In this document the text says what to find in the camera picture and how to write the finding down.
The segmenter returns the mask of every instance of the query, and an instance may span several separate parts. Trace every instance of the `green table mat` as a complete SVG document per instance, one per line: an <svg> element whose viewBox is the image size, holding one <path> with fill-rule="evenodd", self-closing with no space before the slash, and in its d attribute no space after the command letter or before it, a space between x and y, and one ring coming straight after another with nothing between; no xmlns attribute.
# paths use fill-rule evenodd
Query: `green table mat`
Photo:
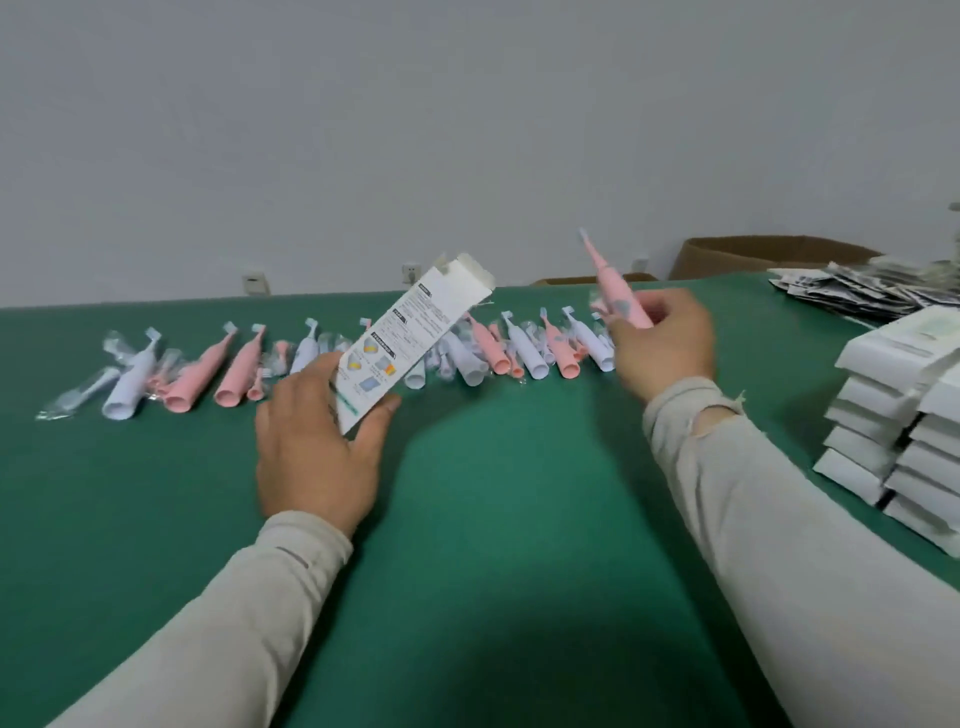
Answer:
<svg viewBox="0 0 960 728"><path fill-rule="evenodd" d="M762 276L692 281L713 312L719 382L808 470L857 325ZM314 316L359 335L396 292L0 311L0 706L39 726L196 596L261 524L254 407L209 393L173 415L110 422L42 404L107 364L104 333L158 328L196 356L227 319L293 342ZM555 322L584 286L501 288ZM400 391L381 497L324 607L275 725L785 724L643 442L641 410L592 364L575 380L508 377ZM950 584L935 547L816 475L880 537Z"/></svg>

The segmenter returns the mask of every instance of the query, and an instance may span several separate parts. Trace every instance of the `sleeve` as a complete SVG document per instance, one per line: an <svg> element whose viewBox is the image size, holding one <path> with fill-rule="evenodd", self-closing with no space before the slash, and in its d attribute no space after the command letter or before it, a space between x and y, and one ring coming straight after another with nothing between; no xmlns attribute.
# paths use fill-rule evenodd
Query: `sleeve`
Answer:
<svg viewBox="0 0 960 728"><path fill-rule="evenodd" d="M730 417L705 434L706 407ZM713 382L678 382L644 431L677 507L798 728L954 726L960 594L810 483Z"/></svg>
<svg viewBox="0 0 960 728"><path fill-rule="evenodd" d="M273 516L200 596L51 725L264 728L351 552L316 516Z"/></svg>

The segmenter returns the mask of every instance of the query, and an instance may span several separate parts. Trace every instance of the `stack of white boxes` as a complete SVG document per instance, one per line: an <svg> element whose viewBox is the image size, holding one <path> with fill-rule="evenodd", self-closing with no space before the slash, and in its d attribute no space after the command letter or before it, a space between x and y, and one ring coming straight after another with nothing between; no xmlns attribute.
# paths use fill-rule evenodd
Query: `stack of white boxes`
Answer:
<svg viewBox="0 0 960 728"><path fill-rule="evenodd" d="M934 306L853 339L814 470L960 556L960 310Z"/></svg>

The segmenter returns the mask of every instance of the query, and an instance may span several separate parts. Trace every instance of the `hand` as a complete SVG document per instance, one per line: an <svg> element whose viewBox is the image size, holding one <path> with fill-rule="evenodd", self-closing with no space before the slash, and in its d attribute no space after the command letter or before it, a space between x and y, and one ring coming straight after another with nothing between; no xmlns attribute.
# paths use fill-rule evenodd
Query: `hand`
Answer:
<svg viewBox="0 0 960 728"><path fill-rule="evenodd" d="M380 454L400 397L387 395L353 442L333 420L330 380L340 353L317 357L283 379L256 409L257 490L263 515L304 511L351 538L376 500Z"/></svg>
<svg viewBox="0 0 960 728"><path fill-rule="evenodd" d="M624 386L649 402L689 376L713 379L713 323L693 294L665 288L637 291L636 299L653 328L637 329L619 318L610 321L616 371Z"/></svg>

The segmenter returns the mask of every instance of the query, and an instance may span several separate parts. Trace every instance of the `white wall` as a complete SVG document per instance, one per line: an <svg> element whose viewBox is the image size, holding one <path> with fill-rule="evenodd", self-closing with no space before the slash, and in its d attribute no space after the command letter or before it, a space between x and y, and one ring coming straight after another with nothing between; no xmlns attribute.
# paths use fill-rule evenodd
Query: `white wall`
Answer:
<svg viewBox="0 0 960 728"><path fill-rule="evenodd" d="M691 235L917 259L960 215L956 0L5 0L0 305L501 283Z"/></svg>

